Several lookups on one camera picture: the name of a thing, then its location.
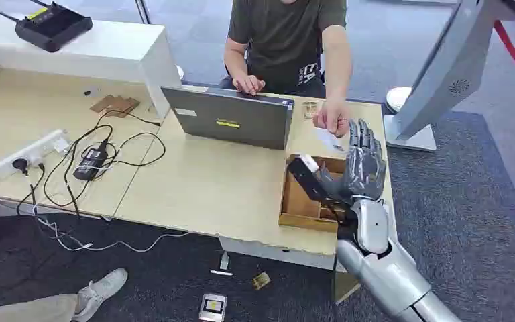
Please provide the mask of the person's left hand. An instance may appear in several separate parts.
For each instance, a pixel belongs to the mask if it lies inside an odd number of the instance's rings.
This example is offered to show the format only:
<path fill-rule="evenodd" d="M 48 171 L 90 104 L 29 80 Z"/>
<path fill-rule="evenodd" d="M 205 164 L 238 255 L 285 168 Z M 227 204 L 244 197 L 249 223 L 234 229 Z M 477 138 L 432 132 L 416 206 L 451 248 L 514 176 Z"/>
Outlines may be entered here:
<path fill-rule="evenodd" d="M 326 98 L 312 122 L 315 127 L 326 129 L 337 138 L 343 137 L 349 131 L 346 100 L 343 97 Z"/>

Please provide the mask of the person's right hand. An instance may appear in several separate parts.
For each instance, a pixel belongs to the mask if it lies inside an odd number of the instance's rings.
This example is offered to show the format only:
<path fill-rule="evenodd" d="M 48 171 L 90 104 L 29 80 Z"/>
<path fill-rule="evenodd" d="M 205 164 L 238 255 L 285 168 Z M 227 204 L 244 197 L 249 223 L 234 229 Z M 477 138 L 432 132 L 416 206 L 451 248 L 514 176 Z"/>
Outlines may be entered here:
<path fill-rule="evenodd" d="M 257 95 L 266 85 L 263 80 L 259 80 L 254 75 L 239 75 L 232 80 L 233 86 L 240 93 Z"/>

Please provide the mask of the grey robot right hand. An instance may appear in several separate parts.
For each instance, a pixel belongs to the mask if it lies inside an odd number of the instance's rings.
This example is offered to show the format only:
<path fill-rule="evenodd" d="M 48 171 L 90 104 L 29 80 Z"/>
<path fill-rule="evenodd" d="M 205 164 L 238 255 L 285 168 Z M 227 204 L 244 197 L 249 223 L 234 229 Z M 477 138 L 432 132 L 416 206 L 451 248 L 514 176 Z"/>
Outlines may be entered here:
<path fill-rule="evenodd" d="M 381 143 L 363 119 L 350 119 L 349 132 L 342 177 L 333 178 L 324 166 L 319 174 L 321 186 L 331 199 L 340 203 L 352 205 L 358 199 L 377 201 L 383 193 L 387 168 Z"/>

